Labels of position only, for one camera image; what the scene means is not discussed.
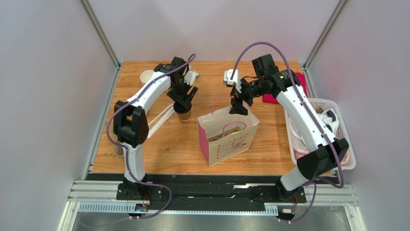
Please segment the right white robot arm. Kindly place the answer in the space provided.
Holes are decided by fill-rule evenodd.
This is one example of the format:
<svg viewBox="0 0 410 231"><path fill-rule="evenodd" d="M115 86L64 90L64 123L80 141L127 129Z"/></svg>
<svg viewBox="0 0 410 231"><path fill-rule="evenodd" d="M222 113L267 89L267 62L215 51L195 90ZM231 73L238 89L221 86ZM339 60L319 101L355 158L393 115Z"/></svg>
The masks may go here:
<svg viewBox="0 0 410 231"><path fill-rule="evenodd" d="M254 59L252 65L256 78L250 82L241 78L235 69L224 73L224 84L232 88L229 113L246 116L248 109L243 103L251 106L254 98L269 94L290 115L305 142L308 154L299 158L296 166L275 182L276 198L288 201L303 185L338 167L349 144L345 138L338 139L319 118L290 68L280 71L270 54Z"/></svg>

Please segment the single paper coffee cup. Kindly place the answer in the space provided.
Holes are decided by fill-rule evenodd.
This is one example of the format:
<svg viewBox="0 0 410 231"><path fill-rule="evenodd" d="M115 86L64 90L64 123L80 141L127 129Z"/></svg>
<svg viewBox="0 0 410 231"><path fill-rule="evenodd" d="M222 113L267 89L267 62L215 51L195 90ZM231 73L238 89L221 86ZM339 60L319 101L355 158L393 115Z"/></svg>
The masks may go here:
<svg viewBox="0 0 410 231"><path fill-rule="evenodd" d="M191 119L192 113L191 111L187 111L185 113L177 113L177 116L180 121L187 122Z"/></svg>

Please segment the black plastic cup lid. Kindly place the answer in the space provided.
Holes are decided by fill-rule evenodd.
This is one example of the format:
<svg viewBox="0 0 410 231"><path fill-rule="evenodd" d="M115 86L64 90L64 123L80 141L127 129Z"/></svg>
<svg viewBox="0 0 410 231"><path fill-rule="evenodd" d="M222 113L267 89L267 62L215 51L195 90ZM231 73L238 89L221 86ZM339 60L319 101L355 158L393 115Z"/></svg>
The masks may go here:
<svg viewBox="0 0 410 231"><path fill-rule="evenodd" d="M192 108L191 103L182 104L182 103L175 102L173 105L173 109L176 113L185 113L187 111L190 111L191 108Z"/></svg>

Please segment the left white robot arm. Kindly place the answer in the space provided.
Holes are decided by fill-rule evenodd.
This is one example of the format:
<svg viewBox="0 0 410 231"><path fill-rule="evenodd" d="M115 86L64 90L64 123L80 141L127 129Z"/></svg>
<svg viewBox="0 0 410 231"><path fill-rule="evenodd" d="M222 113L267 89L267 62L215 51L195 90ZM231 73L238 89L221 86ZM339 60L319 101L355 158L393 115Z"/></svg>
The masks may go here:
<svg viewBox="0 0 410 231"><path fill-rule="evenodd" d="M192 54L186 61L174 57L169 64L159 64L148 82L134 96L115 104L107 126L113 127L113 133L117 136L113 144L123 149L126 166L124 180L118 186L117 199L142 200L152 189L165 189L164 186L146 182L143 144L149 135L147 112L166 92L182 121L190 120L192 100L198 91L193 83L199 75L190 68L190 62L195 57Z"/></svg>

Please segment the beige Cakes paper bag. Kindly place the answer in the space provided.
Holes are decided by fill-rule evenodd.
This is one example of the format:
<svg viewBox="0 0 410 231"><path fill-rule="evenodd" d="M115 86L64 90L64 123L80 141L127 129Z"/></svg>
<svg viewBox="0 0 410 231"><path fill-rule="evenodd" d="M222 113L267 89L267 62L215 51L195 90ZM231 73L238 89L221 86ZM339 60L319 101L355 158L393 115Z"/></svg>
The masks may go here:
<svg viewBox="0 0 410 231"><path fill-rule="evenodd" d="M231 106L216 110L216 100L213 99L211 113L197 118L199 146L209 167L249 150L259 126L259 119L250 110L246 116L231 115ZM208 138L235 127L243 130L217 141L208 141Z"/></svg>

